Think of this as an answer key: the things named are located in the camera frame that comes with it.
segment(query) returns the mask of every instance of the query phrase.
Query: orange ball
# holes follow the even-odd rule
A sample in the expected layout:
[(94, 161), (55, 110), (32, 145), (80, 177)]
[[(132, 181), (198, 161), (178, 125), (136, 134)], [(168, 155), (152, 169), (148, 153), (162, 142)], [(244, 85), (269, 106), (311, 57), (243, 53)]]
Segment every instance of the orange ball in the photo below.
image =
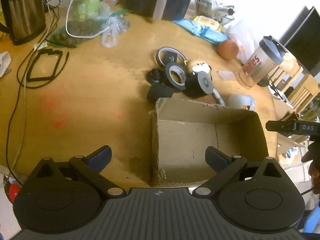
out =
[(232, 40), (223, 41), (218, 46), (218, 54), (226, 60), (237, 58), (238, 53), (238, 45)]

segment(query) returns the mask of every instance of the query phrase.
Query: black monitor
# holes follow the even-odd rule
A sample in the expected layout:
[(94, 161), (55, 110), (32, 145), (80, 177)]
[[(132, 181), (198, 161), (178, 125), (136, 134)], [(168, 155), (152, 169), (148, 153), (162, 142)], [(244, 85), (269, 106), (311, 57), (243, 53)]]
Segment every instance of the black monitor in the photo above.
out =
[(294, 25), (295, 30), (290, 28), (281, 43), (308, 72), (316, 76), (320, 72), (320, 15), (315, 7), (303, 10)]

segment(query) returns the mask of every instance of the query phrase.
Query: charging cable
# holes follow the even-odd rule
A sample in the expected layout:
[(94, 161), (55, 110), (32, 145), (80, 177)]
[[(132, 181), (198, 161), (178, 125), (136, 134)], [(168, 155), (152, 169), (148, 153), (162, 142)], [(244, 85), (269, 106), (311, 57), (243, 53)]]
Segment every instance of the charging cable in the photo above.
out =
[(86, 38), (86, 39), (92, 39), (95, 38), (97, 36), (99, 36), (101, 33), (105, 32), (106, 30), (108, 30), (110, 28), (110, 26), (108, 26), (107, 28), (105, 28), (104, 30), (102, 30), (101, 32), (98, 32), (97, 34), (93, 35), (93, 36), (76, 36), (76, 35), (72, 35), (68, 32), (68, 18), (69, 18), (69, 11), (71, 8), (71, 4), (72, 4), (73, 0), (71, 0), (70, 5), (68, 7), (68, 11), (67, 11), (67, 19), (66, 19), (66, 32), (68, 33), (69, 36), (74, 37), (74, 38)]

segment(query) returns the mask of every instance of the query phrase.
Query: black rubber gasket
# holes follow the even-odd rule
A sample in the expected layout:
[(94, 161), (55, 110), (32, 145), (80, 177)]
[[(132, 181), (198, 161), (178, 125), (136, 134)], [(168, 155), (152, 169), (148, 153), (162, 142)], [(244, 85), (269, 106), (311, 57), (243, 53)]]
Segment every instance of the black rubber gasket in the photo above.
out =
[[(57, 63), (54, 67), (54, 70), (52, 72), (51, 76), (48, 77), (35, 77), (32, 78), (31, 77), (31, 73), (33, 70), (34, 65), (36, 64), (37, 60), (40, 58), (41, 55), (43, 54), (48, 54), (48, 55), (59, 55), (59, 58), (57, 60)], [(52, 49), (42, 49), (41, 51), (38, 52), (37, 56), (34, 58), (34, 60), (31, 63), (31, 66), (28, 70), (27, 76), (26, 76), (26, 81), (27, 82), (37, 82), (37, 81), (52, 81), (55, 78), (56, 72), (57, 72), (57, 68), (59, 66), (61, 57), (63, 55), (63, 52), (61, 50), (52, 50)]]

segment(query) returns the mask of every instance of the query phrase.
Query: electric kettle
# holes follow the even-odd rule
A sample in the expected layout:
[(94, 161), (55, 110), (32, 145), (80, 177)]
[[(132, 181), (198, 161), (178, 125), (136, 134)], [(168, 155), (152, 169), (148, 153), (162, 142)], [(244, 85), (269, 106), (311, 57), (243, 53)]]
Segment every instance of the electric kettle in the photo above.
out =
[(1, 0), (4, 20), (0, 31), (9, 33), (12, 43), (31, 41), (46, 27), (43, 0)]

